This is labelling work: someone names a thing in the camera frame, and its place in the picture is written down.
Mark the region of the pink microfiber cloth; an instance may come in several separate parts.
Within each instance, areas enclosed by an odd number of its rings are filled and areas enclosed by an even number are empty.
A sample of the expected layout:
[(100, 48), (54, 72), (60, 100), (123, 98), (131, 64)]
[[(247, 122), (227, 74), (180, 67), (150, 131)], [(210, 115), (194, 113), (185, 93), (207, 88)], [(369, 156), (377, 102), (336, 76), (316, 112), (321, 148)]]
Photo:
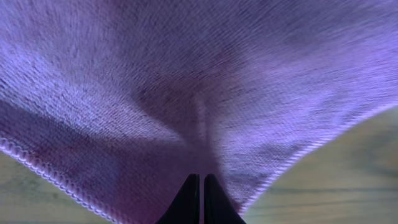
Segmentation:
[(243, 212), (396, 105), (395, 0), (1, 2), (1, 150), (115, 223), (191, 173)]

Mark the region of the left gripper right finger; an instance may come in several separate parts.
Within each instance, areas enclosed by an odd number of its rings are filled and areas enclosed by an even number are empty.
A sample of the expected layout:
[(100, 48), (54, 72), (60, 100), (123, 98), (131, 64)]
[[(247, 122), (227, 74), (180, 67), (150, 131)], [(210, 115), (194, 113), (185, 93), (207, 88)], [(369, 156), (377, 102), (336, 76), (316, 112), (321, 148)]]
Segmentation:
[(246, 224), (214, 174), (204, 179), (204, 210), (205, 224)]

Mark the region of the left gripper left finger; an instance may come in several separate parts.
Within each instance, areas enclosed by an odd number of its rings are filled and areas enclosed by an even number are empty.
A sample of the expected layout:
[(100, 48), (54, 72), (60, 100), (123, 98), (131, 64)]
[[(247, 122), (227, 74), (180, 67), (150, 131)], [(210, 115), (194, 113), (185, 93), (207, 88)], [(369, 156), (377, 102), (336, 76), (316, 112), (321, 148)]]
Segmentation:
[(200, 176), (190, 174), (156, 224), (199, 224)]

